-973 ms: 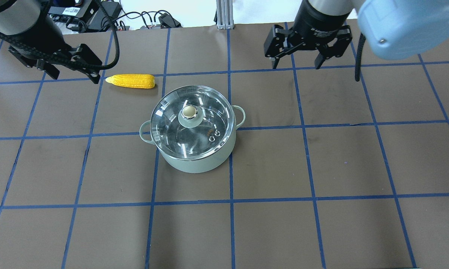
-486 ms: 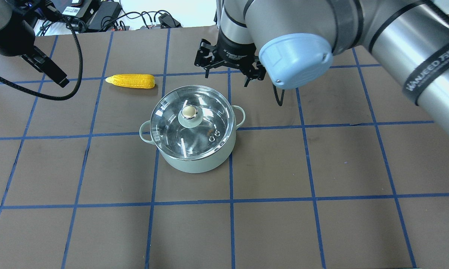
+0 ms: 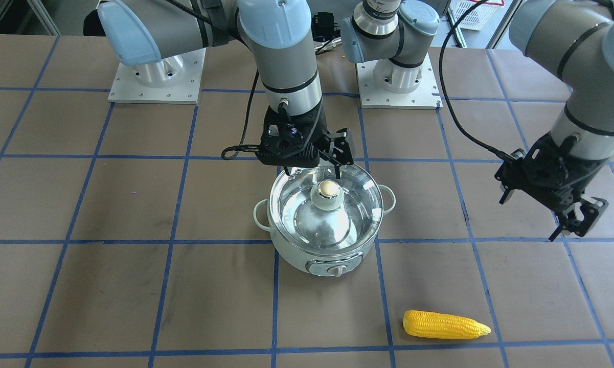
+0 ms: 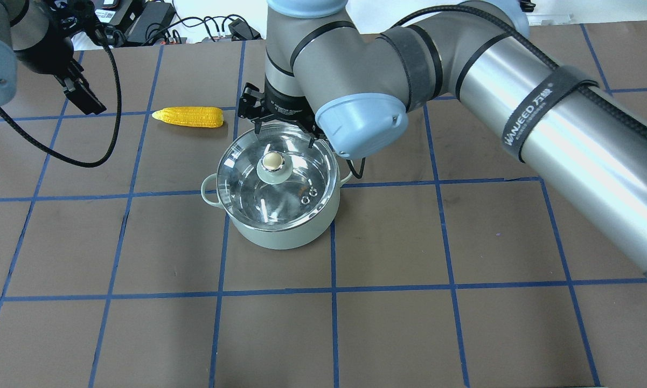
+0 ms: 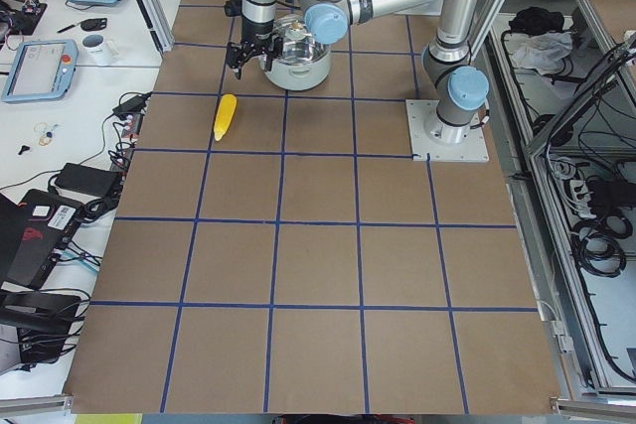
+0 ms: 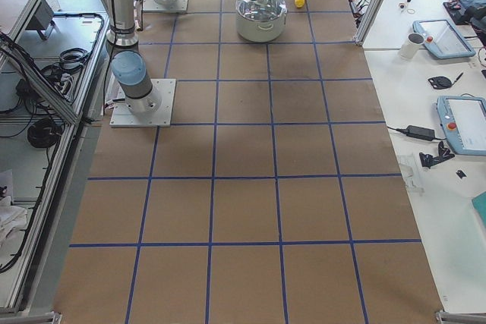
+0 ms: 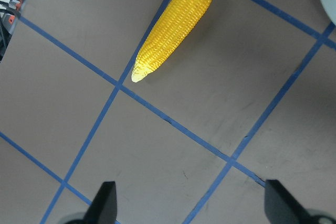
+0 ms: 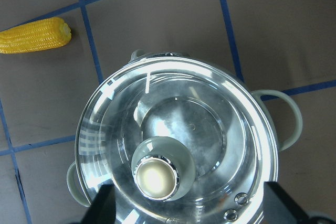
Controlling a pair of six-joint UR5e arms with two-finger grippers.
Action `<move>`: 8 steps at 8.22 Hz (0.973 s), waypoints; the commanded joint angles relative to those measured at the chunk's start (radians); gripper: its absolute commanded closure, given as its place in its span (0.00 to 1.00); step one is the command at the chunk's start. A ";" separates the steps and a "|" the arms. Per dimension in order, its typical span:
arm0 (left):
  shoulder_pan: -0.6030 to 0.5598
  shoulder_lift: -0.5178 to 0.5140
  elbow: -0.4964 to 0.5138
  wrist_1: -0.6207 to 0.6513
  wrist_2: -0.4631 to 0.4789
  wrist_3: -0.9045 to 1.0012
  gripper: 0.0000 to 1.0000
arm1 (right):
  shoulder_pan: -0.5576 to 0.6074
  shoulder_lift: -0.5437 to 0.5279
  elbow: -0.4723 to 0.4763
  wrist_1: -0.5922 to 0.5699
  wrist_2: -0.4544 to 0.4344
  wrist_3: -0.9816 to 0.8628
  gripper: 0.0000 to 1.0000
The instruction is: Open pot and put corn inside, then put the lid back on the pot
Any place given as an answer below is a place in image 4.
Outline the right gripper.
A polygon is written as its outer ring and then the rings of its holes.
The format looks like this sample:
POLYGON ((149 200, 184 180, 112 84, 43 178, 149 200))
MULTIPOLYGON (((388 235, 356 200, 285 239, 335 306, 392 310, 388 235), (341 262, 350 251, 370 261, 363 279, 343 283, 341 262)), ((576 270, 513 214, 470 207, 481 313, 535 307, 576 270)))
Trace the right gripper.
POLYGON ((290 96, 277 91, 269 82, 265 90, 247 82, 237 104, 237 115, 254 123, 254 132, 261 132, 262 123, 284 121, 309 134, 308 148, 313 148, 323 131, 316 124, 315 114, 305 96, 290 96))

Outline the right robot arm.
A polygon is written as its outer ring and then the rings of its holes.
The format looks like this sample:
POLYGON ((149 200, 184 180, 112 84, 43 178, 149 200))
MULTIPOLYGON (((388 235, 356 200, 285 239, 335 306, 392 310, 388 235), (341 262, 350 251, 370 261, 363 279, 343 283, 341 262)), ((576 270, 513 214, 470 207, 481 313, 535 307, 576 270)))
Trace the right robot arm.
POLYGON ((346 6, 267 2, 265 87, 245 85, 241 118, 295 124, 360 160, 399 139, 410 112, 452 95, 647 279, 647 125, 535 46, 518 2, 424 8, 373 41, 346 6))

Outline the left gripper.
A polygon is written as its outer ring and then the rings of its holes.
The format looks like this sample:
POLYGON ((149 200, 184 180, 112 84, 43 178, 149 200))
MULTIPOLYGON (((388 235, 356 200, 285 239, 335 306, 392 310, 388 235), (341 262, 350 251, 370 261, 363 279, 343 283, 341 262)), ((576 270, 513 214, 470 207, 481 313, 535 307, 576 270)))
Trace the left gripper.
POLYGON ((62 86, 69 102, 84 115, 101 114, 107 110, 85 79, 84 67, 73 58, 72 37, 85 33, 95 43, 100 39, 102 22, 96 15, 94 1, 45 1, 45 15, 49 19, 43 54, 43 73, 52 74, 62 86))

